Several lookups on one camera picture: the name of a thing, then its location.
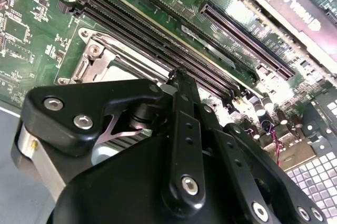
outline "pcie slot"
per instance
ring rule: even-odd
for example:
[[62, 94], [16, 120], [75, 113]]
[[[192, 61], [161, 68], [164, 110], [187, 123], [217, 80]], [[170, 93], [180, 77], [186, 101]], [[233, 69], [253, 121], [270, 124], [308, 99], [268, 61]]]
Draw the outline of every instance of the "pcie slot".
[[110, 31], [110, 35], [115, 39], [122, 41], [131, 49], [138, 51], [140, 54], [164, 62], [171, 69], [177, 67], [186, 68], [188, 74], [196, 78], [197, 83], [210, 93], [220, 98], [228, 95], [229, 89], [225, 89], [224, 86], [216, 84], [215, 80], [206, 74], [203, 75], [200, 73], [199, 68], [202, 68], [200, 65], [190, 63], [180, 54], [170, 51], [168, 49], [168, 43], [159, 43], [158, 41], [152, 39], [153, 36], [157, 35], [153, 35], [151, 37], [142, 32], [142, 30], [137, 30], [129, 25], [124, 25], [125, 23], [122, 24], [122, 20], [118, 16], [115, 16], [115, 20], [108, 19], [105, 15], [91, 6], [77, 6], [70, 12], [73, 12], [73, 14], [77, 17], [84, 15], [91, 18]]
[[278, 58], [276, 54], [211, 2], [207, 1], [201, 8], [200, 13], [283, 79], [288, 80], [295, 75], [295, 72]]
[[179, 20], [182, 25], [187, 26], [193, 33], [198, 35], [199, 37], [202, 37], [207, 43], [209, 43], [212, 47], [220, 51], [223, 55], [230, 58], [235, 62], [236, 65], [241, 67], [244, 71], [247, 71], [250, 73], [251, 77], [254, 78], [256, 81], [259, 80], [259, 77], [256, 75], [256, 72], [249, 68], [244, 61], [240, 61], [240, 59], [236, 58], [234, 55], [228, 53], [222, 44], [220, 44], [217, 40], [215, 40], [213, 37], [207, 35], [205, 32], [203, 32], [201, 29], [199, 29], [196, 25], [188, 22], [185, 20], [184, 17], [182, 17], [179, 13], [175, 12], [174, 9], [170, 8], [168, 5], [166, 5], [161, 0], [149, 0], [154, 5], [157, 5], [160, 7], [160, 9], [164, 10], [165, 12], [169, 13], [174, 19]]

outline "bolt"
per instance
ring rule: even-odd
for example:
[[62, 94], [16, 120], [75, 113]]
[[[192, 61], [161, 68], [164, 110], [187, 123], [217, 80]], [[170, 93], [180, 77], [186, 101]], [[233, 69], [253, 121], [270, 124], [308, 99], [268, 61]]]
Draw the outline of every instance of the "bolt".
[[208, 105], [205, 105], [204, 109], [205, 109], [206, 112], [209, 112], [209, 113], [212, 112], [212, 109]]
[[155, 93], [159, 92], [157, 85], [154, 84], [150, 84], [150, 90]]
[[311, 211], [313, 212], [317, 220], [323, 221], [323, 216], [320, 214], [320, 212], [318, 212], [315, 208], [311, 208]]
[[91, 45], [89, 47], [89, 52], [95, 56], [99, 56], [101, 54], [101, 49], [99, 48], [99, 46]]
[[181, 183], [183, 185], [184, 190], [189, 194], [189, 195], [196, 195], [198, 193], [198, 185], [194, 181], [193, 178], [190, 177], [183, 177], [181, 180]]
[[300, 212], [300, 215], [302, 216], [302, 218], [306, 221], [309, 221], [310, 220], [310, 216], [309, 214], [302, 208], [302, 207], [297, 207], [297, 209], [299, 210]]
[[51, 111], [59, 111], [63, 108], [63, 103], [57, 98], [48, 98], [43, 102], [44, 106]]
[[75, 126], [77, 126], [80, 129], [88, 130], [88, 129], [92, 128], [93, 121], [90, 119], [90, 117], [88, 117], [86, 115], [77, 115], [74, 118], [74, 124], [75, 124]]
[[82, 31], [81, 35], [85, 38], [87, 38], [89, 36], [89, 33], [87, 31]]
[[235, 132], [241, 133], [241, 130], [237, 125], [233, 125], [233, 129], [234, 129]]
[[263, 222], [267, 222], [268, 221], [268, 213], [266, 211], [266, 209], [260, 205], [259, 203], [257, 202], [254, 202], [252, 204], [252, 208], [253, 208], [253, 211], [255, 212], [256, 216], [262, 220]]
[[184, 95], [181, 95], [182, 99], [185, 100], [185, 101], [188, 101], [188, 97], [184, 94]]

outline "integrated circuit chip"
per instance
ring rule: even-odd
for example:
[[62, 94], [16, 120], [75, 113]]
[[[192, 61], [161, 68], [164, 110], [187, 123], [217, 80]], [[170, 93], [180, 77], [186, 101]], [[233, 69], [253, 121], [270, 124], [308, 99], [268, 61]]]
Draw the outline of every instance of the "integrated circuit chip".
[[184, 10], [184, 6], [177, 0], [173, 0], [172, 7], [179, 13], [181, 13]]
[[8, 6], [8, 0], [0, 0], [0, 11]]
[[194, 13], [191, 12], [189, 9], [185, 8], [182, 12], [183, 16], [186, 18], [191, 18], [194, 16]]
[[55, 55], [57, 58], [62, 59], [64, 57], [64, 52], [62, 52], [61, 50], [58, 50]]
[[38, 0], [38, 2], [44, 7], [48, 6], [48, 0]]

